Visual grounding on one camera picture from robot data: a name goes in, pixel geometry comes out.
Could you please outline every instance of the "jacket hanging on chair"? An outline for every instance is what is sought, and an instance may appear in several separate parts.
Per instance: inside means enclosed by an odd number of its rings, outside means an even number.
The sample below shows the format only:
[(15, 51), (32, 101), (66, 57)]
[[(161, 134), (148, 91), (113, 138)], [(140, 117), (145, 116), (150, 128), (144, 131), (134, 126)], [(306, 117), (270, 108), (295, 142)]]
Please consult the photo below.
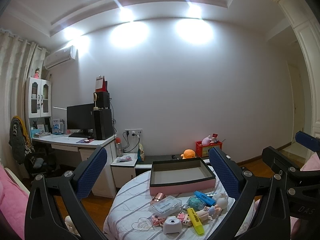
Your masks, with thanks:
[(23, 120), (19, 116), (14, 116), (10, 124), (10, 139), (9, 144), (12, 147), (13, 158), (23, 164), (25, 156), (33, 153), (35, 149), (30, 142), (27, 129)]

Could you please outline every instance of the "red basket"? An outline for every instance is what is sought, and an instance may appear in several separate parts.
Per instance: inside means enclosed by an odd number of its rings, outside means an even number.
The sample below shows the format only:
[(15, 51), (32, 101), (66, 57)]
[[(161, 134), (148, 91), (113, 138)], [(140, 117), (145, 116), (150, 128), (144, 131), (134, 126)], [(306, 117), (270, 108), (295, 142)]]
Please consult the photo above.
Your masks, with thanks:
[(214, 144), (202, 145), (201, 141), (196, 142), (196, 153), (199, 157), (207, 157), (209, 154), (209, 150), (213, 147), (219, 146), (222, 150), (222, 142), (218, 141)]

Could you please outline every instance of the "blue highlighter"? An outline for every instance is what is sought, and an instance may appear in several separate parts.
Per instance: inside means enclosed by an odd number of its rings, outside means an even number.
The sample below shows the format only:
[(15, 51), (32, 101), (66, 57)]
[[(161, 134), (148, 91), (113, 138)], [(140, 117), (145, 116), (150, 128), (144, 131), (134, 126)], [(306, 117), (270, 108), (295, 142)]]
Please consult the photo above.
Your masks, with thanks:
[(199, 191), (195, 191), (193, 194), (195, 194), (197, 198), (200, 198), (201, 200), (203, 200), (209, 207), (214, 206), (216, 204), (216, 201), (208, 197), (206, 194), (203, 194)]

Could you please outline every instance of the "highlighter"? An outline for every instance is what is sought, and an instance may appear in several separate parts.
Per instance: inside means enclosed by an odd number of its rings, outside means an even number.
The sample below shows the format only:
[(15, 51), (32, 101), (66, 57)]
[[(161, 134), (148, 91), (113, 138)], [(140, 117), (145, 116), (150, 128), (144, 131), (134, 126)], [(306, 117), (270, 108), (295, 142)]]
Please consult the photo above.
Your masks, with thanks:
[(206, 194), (203, 194), (199, 191), (195, 191), (193, 194), (195, 194), (197, 198), (200, 198), (201, 200), (203, 200), (209, 207), (214, 206), (216, 204), (216, 201), (208, 197)]
[(188, 208), (188, 215), (191, 219), (191, 222), (193, 224), (193, 227), (195, 228), (195, 231), (197, 232), (198, 235), (203, 235), (204, 234), (204, 229), (202, 226), (202, 223), (200, 219), (198, 218), (197, 214), (195, 213), (195, 210), (193, 208)]

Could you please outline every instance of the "air conditioner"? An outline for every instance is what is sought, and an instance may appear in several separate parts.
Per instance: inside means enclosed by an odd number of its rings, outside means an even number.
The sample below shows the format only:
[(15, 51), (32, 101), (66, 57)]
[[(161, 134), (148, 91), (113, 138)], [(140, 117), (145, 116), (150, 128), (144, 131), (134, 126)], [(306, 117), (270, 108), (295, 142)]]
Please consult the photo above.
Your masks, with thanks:
[(69, 60), (73, 61), (76, 59), (76, 54), (77, 49), (75, 46), (59, 49), (45, 58), (44, 67), (49, 70), (60, 63)]

